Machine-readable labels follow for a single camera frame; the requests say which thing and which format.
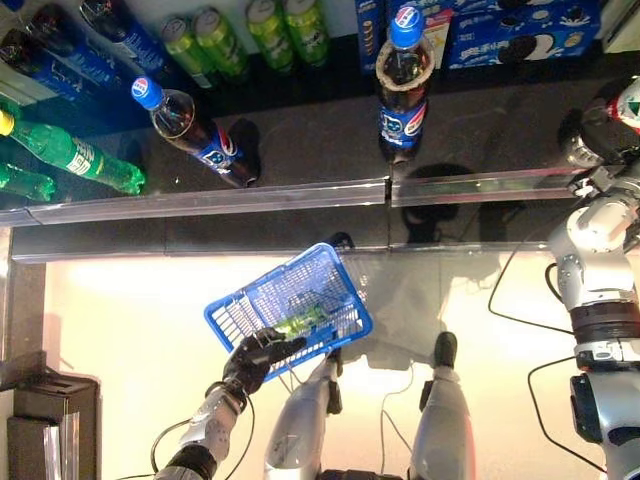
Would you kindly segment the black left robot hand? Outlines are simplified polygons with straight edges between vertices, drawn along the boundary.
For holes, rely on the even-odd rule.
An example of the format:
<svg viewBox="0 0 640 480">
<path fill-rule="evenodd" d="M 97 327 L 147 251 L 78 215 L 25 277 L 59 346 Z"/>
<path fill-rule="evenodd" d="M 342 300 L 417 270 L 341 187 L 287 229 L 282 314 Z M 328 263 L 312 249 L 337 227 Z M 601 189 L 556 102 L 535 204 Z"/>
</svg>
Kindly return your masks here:
<svg viewBox="0 0 640 480">
<path fill-rule="evenodd" d="M 306 345 L 304 337 L 287 339 L 274 328 L 263 328 L 244 338 L 232 352 L 224 366 L 222 380 L 233 391 L 252 395 L 262 386 L 274 364 L 303 350 Z"/>
</svg>

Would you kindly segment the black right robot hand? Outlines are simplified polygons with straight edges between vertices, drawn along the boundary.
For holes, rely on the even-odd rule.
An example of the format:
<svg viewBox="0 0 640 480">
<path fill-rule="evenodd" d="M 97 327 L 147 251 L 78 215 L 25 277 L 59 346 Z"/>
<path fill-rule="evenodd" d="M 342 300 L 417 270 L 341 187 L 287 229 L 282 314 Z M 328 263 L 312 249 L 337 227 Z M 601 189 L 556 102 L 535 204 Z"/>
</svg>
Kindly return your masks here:
<svg viewBox="0 0 640 480">
<path fill-rule="evenodd" d="M 573 109 L 558 130 L 571 165 L 591 169 L 639 159 L 639 76 L 605 84 L 583 109 Z"/>
</svg>

